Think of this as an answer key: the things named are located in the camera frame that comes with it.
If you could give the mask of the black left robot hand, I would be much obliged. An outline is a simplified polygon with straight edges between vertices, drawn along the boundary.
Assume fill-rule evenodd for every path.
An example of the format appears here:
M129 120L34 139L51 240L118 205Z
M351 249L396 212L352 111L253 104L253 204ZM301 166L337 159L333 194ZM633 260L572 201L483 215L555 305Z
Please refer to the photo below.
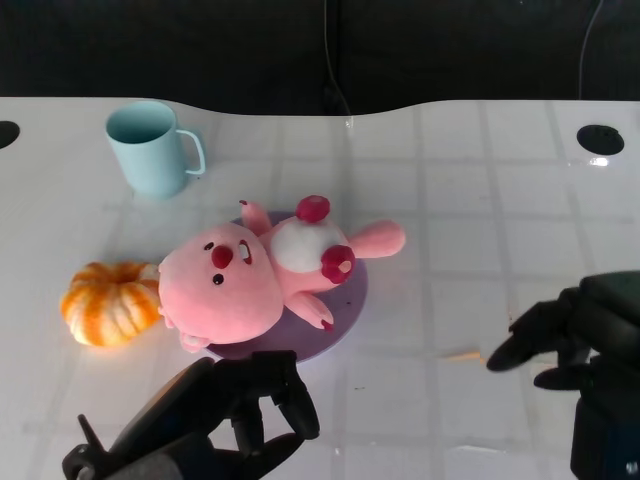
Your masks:
M204 357L172 378L109 452L124 466L164 456L179 479L261 479L320 434L293 351Z

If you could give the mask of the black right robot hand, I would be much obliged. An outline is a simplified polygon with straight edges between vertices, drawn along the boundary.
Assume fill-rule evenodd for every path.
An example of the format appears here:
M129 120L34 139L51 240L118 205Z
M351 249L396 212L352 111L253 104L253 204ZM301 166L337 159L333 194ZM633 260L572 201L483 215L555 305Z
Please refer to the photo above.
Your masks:
M515 369L557 354L557 366L534 385L555 391L639 387L639 272L583 278L557 299L540 301L510 327L486 362L491 372Z

